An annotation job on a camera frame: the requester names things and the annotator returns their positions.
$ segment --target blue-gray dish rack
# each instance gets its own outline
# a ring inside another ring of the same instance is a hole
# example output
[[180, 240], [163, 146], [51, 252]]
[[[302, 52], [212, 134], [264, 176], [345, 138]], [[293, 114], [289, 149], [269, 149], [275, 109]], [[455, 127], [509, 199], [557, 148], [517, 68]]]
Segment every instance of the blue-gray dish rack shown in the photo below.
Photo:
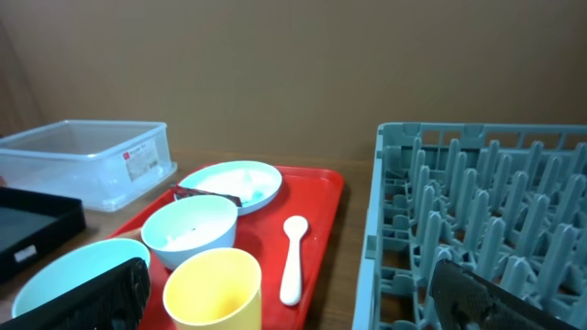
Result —
[[[587, 329], [585, 141], [587, 126], [380, 125], [353, 330], [440, 328], [426, 294], [440, 259]], [[386, 297], [413, 319], [382, 319]]]

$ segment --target black object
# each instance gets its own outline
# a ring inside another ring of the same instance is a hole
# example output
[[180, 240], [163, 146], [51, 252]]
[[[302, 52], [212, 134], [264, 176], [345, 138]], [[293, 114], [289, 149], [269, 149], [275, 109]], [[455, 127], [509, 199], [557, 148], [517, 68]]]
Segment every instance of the black object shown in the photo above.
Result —
[[442, 330], [467, 329], [468, 324], [495, 330], [576, 330], [447, 259], [436, 265], [430, 296]]
[[147, 264], [133, 258], [0, 324], [0, 330], [134, 330], [149, 295]]
[[0, 283], [84, 229], [82, 201], [0, 187]]
[[238, 196], [233, 196], [233, 195], [228, 195], [228, 194], [223, 194], [223, 193], [207, 192], [207, 191], [203, 191], [203, 190], [195, 189], [195, 188], [184, 188], [184, 187], [180, 187], [179, 185], [175, 185], [175, 184], [172, 185], [172, 192], [175, 194], [175, 197], [177, 199], [198, 196], [198, 195], [214, 195], [214, 196], [228, 198], [228, 200], [230, 200], [230, 202], [234, 203], [237, 207], [242, 206], [242, 202], [240, 201], [240, 197], [238, 197]]

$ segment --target label on box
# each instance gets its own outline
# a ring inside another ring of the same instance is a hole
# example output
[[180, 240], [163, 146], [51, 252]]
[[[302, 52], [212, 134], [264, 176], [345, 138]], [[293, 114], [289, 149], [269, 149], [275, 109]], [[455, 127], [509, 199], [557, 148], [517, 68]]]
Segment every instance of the label on box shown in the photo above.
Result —
[[35, 246], [25, 247], [17, 253], [15, 253], [15, 260], [17, 262], [23, 262], [36, 254], [37, 248]]
[[131, 182], [159, 164], [159, 154], [155, 147], [155, 141], [152, 139], [125, 151], [122, 157], [127, 164], [128, 177]]

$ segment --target light blue bowl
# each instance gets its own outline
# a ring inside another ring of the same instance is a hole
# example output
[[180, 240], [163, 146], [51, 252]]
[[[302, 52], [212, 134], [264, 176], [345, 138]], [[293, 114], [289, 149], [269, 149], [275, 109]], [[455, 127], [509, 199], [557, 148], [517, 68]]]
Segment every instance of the light blue bowl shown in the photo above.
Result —
[[[216, 180], [216, 184], [211, 184], [211, 181], [222, 176], [234, 177], [231, 174], [236, 172], [247, 173], [249, 182], [245, 180]], [[263, 162], [238, 160], [201, 169], [181, 180], [178, 185], [184, 188], [237, 196], [242, 202], [242, 206], [238, 208], [238, 215], [248, 215], [269, 204], [275, 198], [282, 185], [282, 174], [275, 167]], [[252, 198], [247, 198], [242, 194], [243, 185], [249, 186], [249, 190], [253, 192]]]
[[[198, 195], [182, 198], [152, 214], [140, 235], [161, 263], [175, 270], [190, 257], [210, 248], [232, 248], [237, 233], [237, 206], [225, 197]], [[189, 233], [181, 247], [168, 244]]]
[[30, 279], [12, 305], [12, 317], [20, 316], [61, 296], [132, 258], [150, 263], [150, 253], [140, 242], [112, 238], [80, 247], [51, 262]]

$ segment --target black tray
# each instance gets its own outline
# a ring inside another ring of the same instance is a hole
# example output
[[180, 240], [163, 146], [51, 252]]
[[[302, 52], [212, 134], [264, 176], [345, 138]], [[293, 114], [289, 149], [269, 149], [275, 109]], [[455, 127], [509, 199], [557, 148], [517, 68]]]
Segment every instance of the black tray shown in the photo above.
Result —
[[0, 187], [0, 283], [84, 229], [81, 200]]

